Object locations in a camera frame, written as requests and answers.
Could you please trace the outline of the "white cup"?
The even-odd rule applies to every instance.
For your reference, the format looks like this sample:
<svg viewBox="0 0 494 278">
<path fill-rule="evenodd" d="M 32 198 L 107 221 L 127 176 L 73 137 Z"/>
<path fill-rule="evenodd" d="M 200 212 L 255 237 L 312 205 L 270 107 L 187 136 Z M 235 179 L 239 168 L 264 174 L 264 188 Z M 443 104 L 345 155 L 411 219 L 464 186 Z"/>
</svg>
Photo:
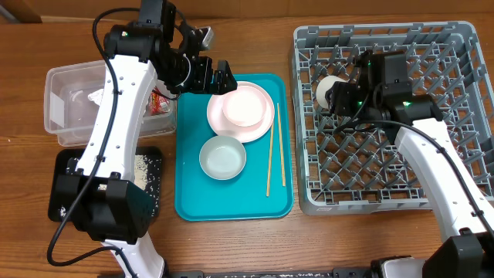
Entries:
<svg viewBox="0 0 494 278">
<path fill-rule="evenodd" d="M 329 109 L 329 101 L 326 98 L 326 94 L 327 91 L 333 87 L 335 82 L 344 82 L 344 80 L 338 76 L 326 76 L 317 85 L 316 100 L 323 109 Z"/>
</svg>

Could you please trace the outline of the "red snack wrapper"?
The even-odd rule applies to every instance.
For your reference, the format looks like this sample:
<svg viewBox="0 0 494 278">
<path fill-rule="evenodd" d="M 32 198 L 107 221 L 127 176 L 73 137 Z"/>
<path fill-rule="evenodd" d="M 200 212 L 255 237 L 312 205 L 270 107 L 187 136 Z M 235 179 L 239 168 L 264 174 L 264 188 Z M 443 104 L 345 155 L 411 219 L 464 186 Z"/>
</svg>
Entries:
<svg viewBox="0 0 494 278">
<path fill-rule="evenodd" d="M 163 97 L 161 93 L 152 91 L 147 105 L 147 112 L 151 116 L 171 112 L 170 100 Z"/>
</svg>

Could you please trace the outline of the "grey bowl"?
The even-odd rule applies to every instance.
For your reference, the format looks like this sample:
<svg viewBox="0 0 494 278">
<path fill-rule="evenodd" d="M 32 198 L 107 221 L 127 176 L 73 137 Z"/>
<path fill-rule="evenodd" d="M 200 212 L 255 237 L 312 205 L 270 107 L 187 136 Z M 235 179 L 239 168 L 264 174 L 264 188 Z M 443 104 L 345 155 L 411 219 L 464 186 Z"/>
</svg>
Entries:
<svg viewBox="0 0 494 278">
<path fill-rule="evenodd" d="M 225 181 L 238 176 L 246 164 L 244 145 L 233 137 L 215 136 L 201 147 L 199 163 L 210 178 Z"/>
</svg>

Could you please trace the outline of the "white tissue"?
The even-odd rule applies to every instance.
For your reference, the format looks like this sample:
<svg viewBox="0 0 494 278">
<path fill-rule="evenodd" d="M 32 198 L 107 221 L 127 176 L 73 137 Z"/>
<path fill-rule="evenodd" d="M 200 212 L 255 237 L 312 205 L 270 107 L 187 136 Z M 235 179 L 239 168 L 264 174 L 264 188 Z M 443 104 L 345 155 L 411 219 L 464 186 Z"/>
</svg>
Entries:
<svg viewBox="0 0 494 278">
<path fill-rule="evenodd" d="M 95 103 L 97 106 L 101 105 L 103 99 L 103 89 L 98 89 L 87 96 L 88 100 Z"/>
</svg>

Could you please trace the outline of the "white rice with food scrap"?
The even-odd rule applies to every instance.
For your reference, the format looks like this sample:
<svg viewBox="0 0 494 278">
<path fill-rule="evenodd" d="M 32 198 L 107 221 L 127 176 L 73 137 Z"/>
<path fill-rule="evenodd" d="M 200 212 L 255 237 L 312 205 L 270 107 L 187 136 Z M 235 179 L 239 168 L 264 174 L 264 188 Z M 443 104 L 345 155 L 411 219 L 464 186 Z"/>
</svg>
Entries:
<svg viewBox="0 0 494 278">
<path fill-rule="evenodd" d="M 76 164 L 82 156 L 82 149 L 64 150 L 56 158 L 54 178 L 61 174 L 73 174 Z M 159 151 L 138 151 L 134 159 L 134 184 L 153 199 L 152 219 L 160 211 L 162 154 Z"/>
</svg>

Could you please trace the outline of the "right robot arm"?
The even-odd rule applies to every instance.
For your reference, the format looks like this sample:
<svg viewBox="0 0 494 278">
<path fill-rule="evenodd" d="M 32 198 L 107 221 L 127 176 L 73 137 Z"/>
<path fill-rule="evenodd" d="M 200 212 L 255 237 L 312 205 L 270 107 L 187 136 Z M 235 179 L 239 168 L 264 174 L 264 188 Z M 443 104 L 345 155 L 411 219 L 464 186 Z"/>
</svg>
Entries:
<svg viewBox="0 0 494 278">
<path fill-rule="evenodd" d="M 327 76 L 317 85 L 319 105 L 349 117 L 336 133 L 361 124 L 382 129 L 418 179 L 442 245 L 428 259 L 392 256 L 372 261 L 366 277 L 491 277 L 493 207 L 483 196 L 448 135 L 442 112 L 427 94 L 415 96 L 402 51 L 355 60 L 355 83 Z"/>
</svg>

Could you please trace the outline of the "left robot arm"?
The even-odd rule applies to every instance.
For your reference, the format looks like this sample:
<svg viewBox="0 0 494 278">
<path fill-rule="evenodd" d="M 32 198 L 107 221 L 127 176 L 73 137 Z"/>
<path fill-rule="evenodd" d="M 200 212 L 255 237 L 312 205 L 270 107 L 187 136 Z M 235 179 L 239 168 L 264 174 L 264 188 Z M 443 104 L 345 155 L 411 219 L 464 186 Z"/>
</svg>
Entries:
<svg viewBox="0 0 494 278">
<path fill-rule="evenodd" d="M 236 89 L 229 64 L 205 55 L 214 33 L 195 28 L 167 1 L 144 1 L 138 19 L 115 25 L 95 44 L 106 64 L 96 122 L 71 174 L 59 175 L 50 205 L 111 252 L 126 277 L 165 277 L 167 264 L 148 229 L 154 201 L 134 182 L 134 159 L 150 95 L 223 95 Z"/>
</svg>

